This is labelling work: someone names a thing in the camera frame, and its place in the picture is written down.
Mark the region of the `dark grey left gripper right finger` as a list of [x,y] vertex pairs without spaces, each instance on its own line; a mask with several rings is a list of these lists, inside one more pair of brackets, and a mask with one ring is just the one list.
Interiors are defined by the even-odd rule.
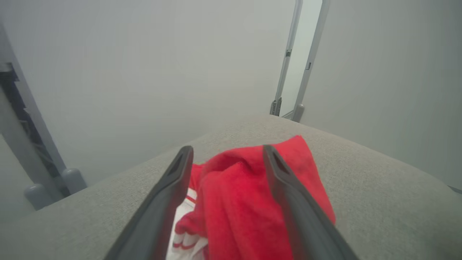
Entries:
[[270,191],[280,205],[295,260],[356,260],[358,257],[282,156],[263,147]]

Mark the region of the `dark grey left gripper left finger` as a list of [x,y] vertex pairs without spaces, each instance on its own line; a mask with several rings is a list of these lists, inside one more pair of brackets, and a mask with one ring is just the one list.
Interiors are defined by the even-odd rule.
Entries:
[[193,147],[184,146],[115,240],[106,260],[165,260],[175,211],[186,198]]

